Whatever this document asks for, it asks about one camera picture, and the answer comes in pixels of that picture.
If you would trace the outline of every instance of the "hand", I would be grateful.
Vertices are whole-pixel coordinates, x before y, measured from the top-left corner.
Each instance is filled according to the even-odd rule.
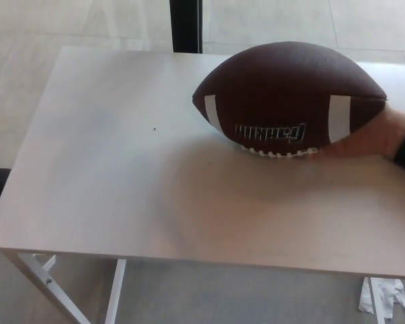
[[[381,155],[393,160],[404,139],[405,113],[387,105],[361,129],[320,149],[318,153],[308,155],[308,159]]]

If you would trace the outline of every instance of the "brown football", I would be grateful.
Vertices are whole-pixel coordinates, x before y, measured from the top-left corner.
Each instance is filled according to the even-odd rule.
[[[345,138],[373,119],[386,100],[352,60],[299,42],[259,45],[231,56],[192,97],[212,126],[268,157],[313,153]]]

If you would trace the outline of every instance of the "paper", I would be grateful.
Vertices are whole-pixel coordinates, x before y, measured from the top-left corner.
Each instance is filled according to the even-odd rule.
[[[377,278],[379,286],[379,295],[383,303],[383,312],[386,319],[393,318],[393,307],[395,303],[399,303],[405,310],[405,289],[403,283],[399,279]],[[366,277],[363,281],[362,294],[360,296],[360,304],[358,309],[362,312],[373,314],[373,304],[371,299],[371,290],[369,289],[369,278]]]

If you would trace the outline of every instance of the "tiled floor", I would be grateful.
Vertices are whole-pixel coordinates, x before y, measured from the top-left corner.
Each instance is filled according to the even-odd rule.
[[[357,61],[405,63],[405,0],[203,0],[204,53],[234,54],[253,45],[284,40],[325,45]],[[169,1],[0,0],[0,167],[13,165],[65,45],[171,51]],[[63,280],[71,290],[79,287],[85,273],[91,275],[83,279],[80,294],[71,293],[93,319],[102,295],[96,282],[110,284],[111,263],[60,260],[57,272],[65,269]],[[269,277],[258,281],[250,269],[186,267],[132,263],[118,323],[373,320],[356,313],[361,278],[281,271],[269,275],[262,271],[260,274]],[[184,269],[196,278],[188,278],[187,285],[181,284],[187,273]],[[159,286],[153,286],[147,273]],[[237,288],[244,281],[249,283],[247,288]],[[168,298],[168,291],[173,292],[172,298]],[[52,321],[56,310],[47,305],[0,256],[0,323],[65,323],[60,316]],[[399,314],[394,323],[404,320]]]

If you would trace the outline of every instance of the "white table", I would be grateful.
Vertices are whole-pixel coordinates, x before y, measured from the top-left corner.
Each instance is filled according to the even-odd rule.
[[[405,171],[241,151],[191,100],[226,58],[61,52],[0,199],[0,250],[75,323],[32,253],[119,259],[107,323],[131,257],[405,277]],[[405,110],[405,65],[361,66]]]

